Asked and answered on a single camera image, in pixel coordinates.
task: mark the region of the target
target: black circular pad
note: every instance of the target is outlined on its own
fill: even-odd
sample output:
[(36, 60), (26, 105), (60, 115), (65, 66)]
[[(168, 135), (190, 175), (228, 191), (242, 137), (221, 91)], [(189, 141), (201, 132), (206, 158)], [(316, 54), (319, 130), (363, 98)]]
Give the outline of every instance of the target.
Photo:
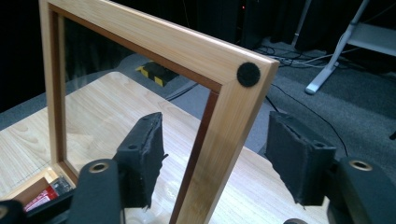
[(242, 63), (236, 77), (242, 86), (252, 87), (260, 80), (260, 69), (255, 63)]

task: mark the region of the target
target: red label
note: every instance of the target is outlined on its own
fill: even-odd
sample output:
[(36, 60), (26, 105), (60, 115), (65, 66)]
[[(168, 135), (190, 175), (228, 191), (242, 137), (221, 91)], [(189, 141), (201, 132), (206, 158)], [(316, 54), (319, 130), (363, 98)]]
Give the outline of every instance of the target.
[(48, 186), (37, 197), (35, 197), (30, 203), (28, 203), (24, 207), (24, 210), (25, 210), (25, 212), (28, 212), (43, 203), (47, 203), (47, 202), (51, 201), (52, 199), (56, 199), (57, 197), (58, 197), (58, 194), (55, 192), (55, 190), (52, 188), (52, 186)]

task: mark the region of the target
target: light wood tabletop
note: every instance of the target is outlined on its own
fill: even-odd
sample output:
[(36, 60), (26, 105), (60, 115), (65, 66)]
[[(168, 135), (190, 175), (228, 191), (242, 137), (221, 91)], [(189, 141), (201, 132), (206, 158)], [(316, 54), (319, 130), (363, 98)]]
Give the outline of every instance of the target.
[[(143, 116), (163, 113), (163, 161), (146, 209), (127, 209), (128, 223), (168, 223), (200, 120), (140, 86), (109, 73), (66, 96), (68, 160), (79, 170), (89, 161), (112, 158)], [(0, 132), (0, 197), (49, 165), (48, 113), (44, 108)], [(328, 223), (321, 207), (295, 204), (271, 163), (243, 148), (210, 223), (283, 223), (299, 218)]]

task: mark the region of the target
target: gray carpet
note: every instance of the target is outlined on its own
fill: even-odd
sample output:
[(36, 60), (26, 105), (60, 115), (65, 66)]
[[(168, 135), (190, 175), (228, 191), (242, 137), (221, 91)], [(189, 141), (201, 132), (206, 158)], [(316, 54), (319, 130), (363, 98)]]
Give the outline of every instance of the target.
[[(271, 46), (290, 47), (282, 44)], [(184, 77), (177, 77), (162, 88), (135, 71), (138, 65), (146, 62), (148, 60), (145, 58), (131, 55), (114, 70), (122, 72), (165, 98), (192, 88), (172, 100), (172, 103), (199, 119), (204, 111), (208, 90), (194, 85), (195, 83)], [(67, 85), (67, 91), (80, 88), (109, 71), (112, 70), (90, 74), (73, 81)], [(268, 92), (269, 98), (281, 111), (293, 115), (335, 145), (337, 158), (344, 157), (347, 151), (349, 156), (374, 162), (385, 170), (396, 185), (396, 166), (393, 163), (396, 158), (396, 140), (389, 139), (396, 131), (396, 79), (392, 74), (378, 76), (354, 69), (336, 69), (317, 94), (307, 95), (304, 88), (319, 71), (320, 68), (316, 67), (280, 67), (274, 85)], [(44, 106), (46, 100), (42, 94), (1, 113), (0, 130)], [(248, 148), (261, 155), (265, 152), (270, 110), (273, 108), (264, 102), (245, 143)]]

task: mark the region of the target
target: metal stand leg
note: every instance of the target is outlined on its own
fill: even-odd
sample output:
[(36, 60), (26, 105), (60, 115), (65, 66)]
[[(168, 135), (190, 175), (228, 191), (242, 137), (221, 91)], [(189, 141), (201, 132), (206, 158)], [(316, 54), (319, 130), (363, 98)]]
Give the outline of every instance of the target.
[(323, 68), (323, 70), (321, 70), (321, 72), (314, 78), (314, 80), (312, 80), (311, 83), (309, 83), (309, 85), (305, 88), (306, 93), (315, 94), (315, 92), (318, 91), (318, 89), (324, 83), (324, 81), (326, 81), (326, 79), (332, 74), (332, 71), (334, 71), (334, 69), (335, 69), (338, 57), (340, 57), (340, 54), (342, 53), (344, 46), (347, 44), (347, 41), (351, 37), (353, 30), (355, 29), (356, 25), (358, 24), (361, 14), (363, 13), (364, 9), (367, 7), (367, 4), (369, 3), (369, 1), (370, 0), (363, 0), (355, 17), (353, 18), (353, 20), (350, 22), (350, 24), (346, 28), (346, 31), (344, 32), (344, 34), (341, 36), (340, 41), (338, 42), (337, 48), (335, 49), (335, 52), (332, 55), (332, 58), (330, 59), (329, 63), (326, 65), (326, 67)]

